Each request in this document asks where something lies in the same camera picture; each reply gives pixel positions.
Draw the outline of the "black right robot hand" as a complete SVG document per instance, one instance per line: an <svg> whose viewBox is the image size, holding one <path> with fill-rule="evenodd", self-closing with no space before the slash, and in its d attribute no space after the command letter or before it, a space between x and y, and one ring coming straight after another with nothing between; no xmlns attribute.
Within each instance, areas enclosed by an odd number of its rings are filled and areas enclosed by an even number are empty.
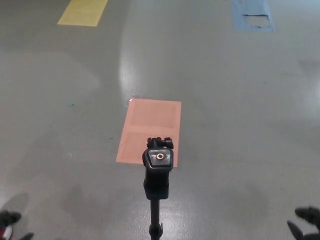
<svg viewBox="0 0 320 240"><path fill-rule="evenodd" d="M287 225L296 240L319 240L320 239L320 209L308 206L297 207L294 210L297 217L307 221L309 224L316 226L318 233L303 234L302 230L292 221L287 221Z"/></svg>

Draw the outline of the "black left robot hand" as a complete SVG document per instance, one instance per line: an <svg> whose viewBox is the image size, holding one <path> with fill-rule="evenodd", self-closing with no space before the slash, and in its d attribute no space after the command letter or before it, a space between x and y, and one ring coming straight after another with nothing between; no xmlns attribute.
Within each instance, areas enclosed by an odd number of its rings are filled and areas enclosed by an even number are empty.
<svg viewBox="0 0 320 240"><path fill-rule="evenodd" d="M22 215L16 211L2 210L0 212L0 239L10 240L13 234L13 225L16 224Z"/></svg>

